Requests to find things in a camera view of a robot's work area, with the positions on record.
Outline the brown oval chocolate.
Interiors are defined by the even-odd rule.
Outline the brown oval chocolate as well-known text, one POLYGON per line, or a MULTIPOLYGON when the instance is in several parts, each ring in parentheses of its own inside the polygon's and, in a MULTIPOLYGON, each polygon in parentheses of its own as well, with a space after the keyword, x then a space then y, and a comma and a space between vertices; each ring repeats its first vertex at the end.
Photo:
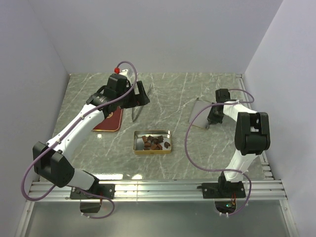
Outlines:
POLYGON ((150 142, 145 142, 143 150, 150 150, 151 146, 152 146, 152 144, 150 142))

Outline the metal tongs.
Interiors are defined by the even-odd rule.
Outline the metal tongs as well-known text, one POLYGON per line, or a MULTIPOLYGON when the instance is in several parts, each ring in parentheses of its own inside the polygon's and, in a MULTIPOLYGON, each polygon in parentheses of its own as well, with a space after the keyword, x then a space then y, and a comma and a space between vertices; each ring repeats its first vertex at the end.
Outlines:
MULTIPOLYGON (((152 84, 150 84, 148 90, 147 90, 147 95, 149 96, 151 94, 151 90, 152 90, 152 84)), ((136 122, 137 119, 139 118, 142 110, 143 110, 144 106, 141 106, 137 112, 135 112, 135 108, 132 108, 132 112, 131 112, 131 118, 132 118, 132 122, 136 122)))

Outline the dark heart chocolate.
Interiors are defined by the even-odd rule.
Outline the dark heart chocolate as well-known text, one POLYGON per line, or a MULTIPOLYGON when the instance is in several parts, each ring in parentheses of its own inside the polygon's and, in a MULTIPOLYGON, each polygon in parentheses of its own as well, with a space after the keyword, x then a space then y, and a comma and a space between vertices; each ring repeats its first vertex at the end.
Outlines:
POLYGON ((165 147, 166 149, 168 149, 168 148, 170 147, 170 144, 169 144, 168 142, 165 142, 165 143, 164 143, 164 147, 165 147))

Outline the grey tin lid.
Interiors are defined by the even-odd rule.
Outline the grey tin lid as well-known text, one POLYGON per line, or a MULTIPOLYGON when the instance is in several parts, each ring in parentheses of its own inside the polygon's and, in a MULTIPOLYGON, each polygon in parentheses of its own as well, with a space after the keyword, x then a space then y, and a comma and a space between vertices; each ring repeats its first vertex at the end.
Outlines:
POLYGON ((196 119, 192 123, 192 126, 206 130, 205 128, 206 128, 206 125, 208 123, 207 117, 208 117, 208 114, 209 114, 211 108, 208 107, 207 109, 202 111, 198 116, 197 116, 197 114, 202 109, 209 106, 210 104, 211 104, 211 102, 209 102, 209 101, 205 101, 205 100, 202 100, 201 98, 197 98, 194 102, 194 105, 193 105, 193 108, 191 110, 191 114, 190 114, 188 122, 191 123, 192 120, 196 117, 196 119))

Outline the gold tin box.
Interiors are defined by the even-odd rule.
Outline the gold tin box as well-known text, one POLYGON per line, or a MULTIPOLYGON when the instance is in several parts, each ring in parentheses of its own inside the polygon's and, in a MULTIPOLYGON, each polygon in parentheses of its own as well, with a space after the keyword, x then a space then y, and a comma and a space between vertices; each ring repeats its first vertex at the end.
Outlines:
POLYGON ((136 155, 165 155, 170 154, 172 151, 172 142, 171 142, 171 131, 169 130, 139 130, 134 132, 133 139, 133 151, 136 155), (163 136, 164 141, 161 144, 162 150, 143 150, 144 142, 142 136, 153 136, 157 138, 158 136, 163 136), (170 147, 166 149, 164 143, 168 142, 170 147))

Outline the dark cube chocolate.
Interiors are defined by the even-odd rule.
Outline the dark cube chocolate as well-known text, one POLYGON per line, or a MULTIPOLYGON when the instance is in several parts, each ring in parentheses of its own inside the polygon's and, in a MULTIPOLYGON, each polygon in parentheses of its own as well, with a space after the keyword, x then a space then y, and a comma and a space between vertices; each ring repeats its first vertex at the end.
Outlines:
POLYGON ((161 136, 158 136, 157 139, 158 139, 158 142, 159 142, 159 143, 162 143, 162 142, 164 141, 164 138, 163 138, 162 135, 161 135, 161 136))

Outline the round brown chocolate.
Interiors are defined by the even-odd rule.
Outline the round brown chocolate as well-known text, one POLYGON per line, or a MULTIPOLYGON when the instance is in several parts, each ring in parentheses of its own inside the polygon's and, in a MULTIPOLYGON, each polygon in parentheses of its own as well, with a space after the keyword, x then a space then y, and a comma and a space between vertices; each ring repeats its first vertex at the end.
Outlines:
POLYGON ((151 150, 162 150, 162 146, 161 146, 161 144, 153 144, 152 146, 151 146, 151 150))

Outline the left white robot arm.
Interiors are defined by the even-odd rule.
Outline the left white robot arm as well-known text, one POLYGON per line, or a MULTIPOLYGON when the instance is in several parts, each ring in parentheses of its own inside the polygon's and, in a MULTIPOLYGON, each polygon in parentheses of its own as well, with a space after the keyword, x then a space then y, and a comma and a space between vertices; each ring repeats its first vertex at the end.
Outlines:
POLYGON ((86 101, 79 114, 55 137, 33 146, 34 171, 55 186, 80 188, 87 198, 100 192, 99 179, 70 164, 77 146, 94 127, 104 121, 117 108, 128 109, 150 102, 143 83, 136 83, 138 93, 123 74, 112 74, 106 85, 100 87, 86 101))

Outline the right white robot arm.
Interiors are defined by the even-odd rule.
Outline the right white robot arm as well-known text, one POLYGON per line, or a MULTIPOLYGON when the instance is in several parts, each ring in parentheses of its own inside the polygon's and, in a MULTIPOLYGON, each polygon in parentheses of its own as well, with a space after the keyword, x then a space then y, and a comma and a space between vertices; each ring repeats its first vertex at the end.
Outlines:
POLYGON ((215 91, 218 106, 210 109, 207 117, 208 124, 223 122, 224 116, 236 122, 235 148, 236 151, 222 171, 218 182, 202 183, 203 198, 244 198, 244 174, 251 163, 271 144, 269 116, 265 112, 256 112, 231 98, 229 89, 215 91))

